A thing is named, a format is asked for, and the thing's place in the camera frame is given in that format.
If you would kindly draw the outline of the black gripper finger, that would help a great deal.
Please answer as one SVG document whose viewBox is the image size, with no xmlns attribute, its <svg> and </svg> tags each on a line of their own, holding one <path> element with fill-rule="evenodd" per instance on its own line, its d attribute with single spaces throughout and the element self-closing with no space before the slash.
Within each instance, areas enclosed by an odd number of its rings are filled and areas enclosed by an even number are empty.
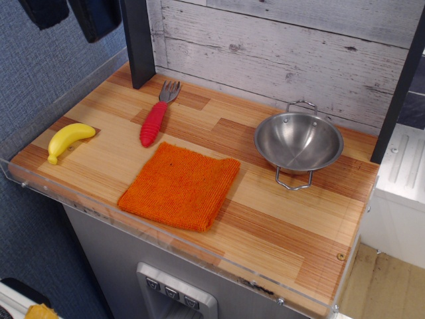
<svg viewBox="0 0 425 319">
<path fill-rule="evenodd" d="M 70 7 L 88 43 L 95 43 L 122 22 L 117 0 L 70 0 Z"/>
<path fill-rule="evenodd" d="M 70 12 L 67 1 L 63 0 L 19 0 L 19 3 L 41 31 L 59 24 Z"/>
</svg>

